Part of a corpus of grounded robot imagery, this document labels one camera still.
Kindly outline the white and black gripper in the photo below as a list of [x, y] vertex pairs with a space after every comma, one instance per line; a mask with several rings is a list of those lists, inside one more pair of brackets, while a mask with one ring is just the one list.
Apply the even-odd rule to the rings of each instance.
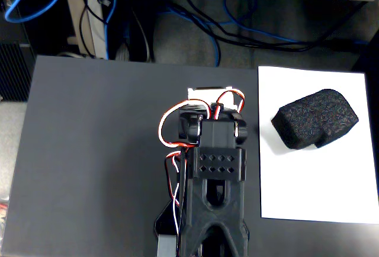
[[188, 88], [188, 99], [200, 99], [205, 101], [208, 105], [216, 103], [220, 95], [227, 91], [222, 96], [219, 103], [223, 104], [226, 108], [238, 108], [242, 104], [242, 100], [245, 99], [245, 95], [242, 91], [227, 87], [206, 87], [206, 88]]

